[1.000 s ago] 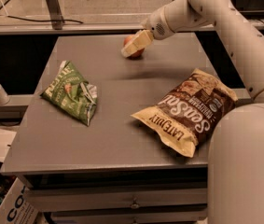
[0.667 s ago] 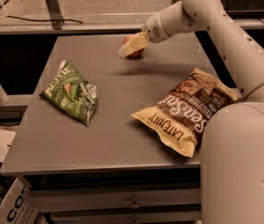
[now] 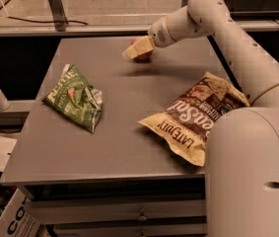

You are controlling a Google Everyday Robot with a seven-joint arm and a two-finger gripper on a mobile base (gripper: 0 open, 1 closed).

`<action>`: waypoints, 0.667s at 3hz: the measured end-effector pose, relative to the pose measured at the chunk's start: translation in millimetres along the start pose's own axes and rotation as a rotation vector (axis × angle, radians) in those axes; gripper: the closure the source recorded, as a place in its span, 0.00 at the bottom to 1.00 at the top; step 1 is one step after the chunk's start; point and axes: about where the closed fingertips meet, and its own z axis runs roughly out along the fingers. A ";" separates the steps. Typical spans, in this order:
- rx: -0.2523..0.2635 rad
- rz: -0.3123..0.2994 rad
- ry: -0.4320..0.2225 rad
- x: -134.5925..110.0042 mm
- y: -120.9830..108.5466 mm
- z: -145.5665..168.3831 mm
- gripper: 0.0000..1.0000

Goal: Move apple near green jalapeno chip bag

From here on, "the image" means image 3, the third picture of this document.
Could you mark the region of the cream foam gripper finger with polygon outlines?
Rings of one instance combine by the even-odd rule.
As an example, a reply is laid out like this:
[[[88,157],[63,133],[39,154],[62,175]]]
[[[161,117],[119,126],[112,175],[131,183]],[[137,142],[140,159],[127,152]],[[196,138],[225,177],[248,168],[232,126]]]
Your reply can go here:
[[[155,44],[151,37],[138,37],[131,41],[131,45],[122,53],[124,58],[148,59],[154,50]]]

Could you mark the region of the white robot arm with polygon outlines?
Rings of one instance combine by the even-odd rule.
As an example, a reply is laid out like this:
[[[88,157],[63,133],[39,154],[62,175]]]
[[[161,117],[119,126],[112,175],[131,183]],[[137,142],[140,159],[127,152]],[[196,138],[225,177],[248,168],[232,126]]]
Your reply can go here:
[[[279,237],[279,63],[232,18],[224,0],[188,0],[124,56],[213,37],[249,105],[214,124],[206,147],[209,237]]]

